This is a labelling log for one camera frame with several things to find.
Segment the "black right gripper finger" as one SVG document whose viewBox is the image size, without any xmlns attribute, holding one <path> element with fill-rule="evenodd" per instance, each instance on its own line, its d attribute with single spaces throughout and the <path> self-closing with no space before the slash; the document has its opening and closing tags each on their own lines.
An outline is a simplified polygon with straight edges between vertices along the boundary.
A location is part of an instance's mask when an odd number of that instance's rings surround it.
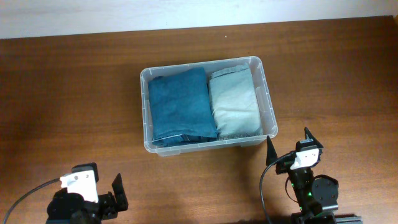
<svg viewBox="0 0 398 224">
<path fill-rule="evenodd" d="M 305 139 L 310 140 L 311 142 L 317 145 L 317 148 L 323 148 L 323 145 L 314 137 L 314 135 L 310 132 L 307 127 L 304 127 Z"/>
<path fill-rule="evenodd" d="M 277 160 L 278 156 L 270 136 L 267 136 L 266 142 L 267 142 L 266 165 L 269 166 Z"/>
</svg>

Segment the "light washed jeans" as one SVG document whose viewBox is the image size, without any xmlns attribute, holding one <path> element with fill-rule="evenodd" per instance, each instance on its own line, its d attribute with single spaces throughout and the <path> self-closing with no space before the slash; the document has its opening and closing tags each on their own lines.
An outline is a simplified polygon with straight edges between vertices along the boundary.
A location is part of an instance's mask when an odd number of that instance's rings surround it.
<svg viewBox="0 0 398 224">
<path fill-rule="evenodd" d="M 249 65 L 237 65 L 212 73 L 208 88 L 220 139 L 262 134 L 261 115 Z"/>
</svg>

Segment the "blue denim jeans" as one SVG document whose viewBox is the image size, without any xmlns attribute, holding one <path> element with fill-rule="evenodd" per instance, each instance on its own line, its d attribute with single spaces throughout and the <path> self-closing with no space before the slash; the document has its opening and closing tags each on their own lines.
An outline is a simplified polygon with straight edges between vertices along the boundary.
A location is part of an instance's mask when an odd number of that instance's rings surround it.
<svg viewBox="0 0 398 224">
<path fill-rule="evenodd" d="M 217 139 L 203 68 L 157 77 L 148 88 L 154 145 L 171 147 Z"/>
</svg>

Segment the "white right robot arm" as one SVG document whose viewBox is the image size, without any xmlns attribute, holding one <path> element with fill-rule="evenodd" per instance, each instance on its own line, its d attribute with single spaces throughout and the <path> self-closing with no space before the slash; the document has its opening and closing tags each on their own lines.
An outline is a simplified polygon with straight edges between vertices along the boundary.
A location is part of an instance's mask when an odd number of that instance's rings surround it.
<svg viewBox="0 0 398 224">
<path fill-rule="evenodd" d="M 270 137 L 267 137 L 266 168 L 259 181 L 261 204 L 266 219 L 271 223 L 271 217 L 266 211 L 263 182 L 267 171 L 275 167 L 276 174 L 287 174 L 286 184 L 290 183 L 295 202 L 300 212 L 290 216 L 291 223 L 297 224 L 351 224 L 362 223 L 360 216 L 336 216 L 338 210 L 339 183 L 327 175 L 313 174 L 312 168 L 321 161 L 323 145 L 314 137 L 310 130 L 304 128 L 305 139 L 296 142 L 295 149 L 283 156 L 278 156 Z"/>
</svg>

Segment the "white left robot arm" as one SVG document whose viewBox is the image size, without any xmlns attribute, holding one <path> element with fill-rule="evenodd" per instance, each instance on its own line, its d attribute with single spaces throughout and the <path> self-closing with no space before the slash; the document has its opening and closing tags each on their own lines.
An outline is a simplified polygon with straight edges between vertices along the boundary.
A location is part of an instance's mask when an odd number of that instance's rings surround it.
<svg viewBox="0 0 398 224">
<path fill-rule="evenodd" d="M 68 193 L 66 188 L 53 196 L 47 207 L 47 223 L 101 224 L 118 217 L 128 209 L 128 201 L 121 174 L 112 183 L 112 192 L 98 196 L 97 202 L 85 200 L 82 194 Z"/>
</svg>

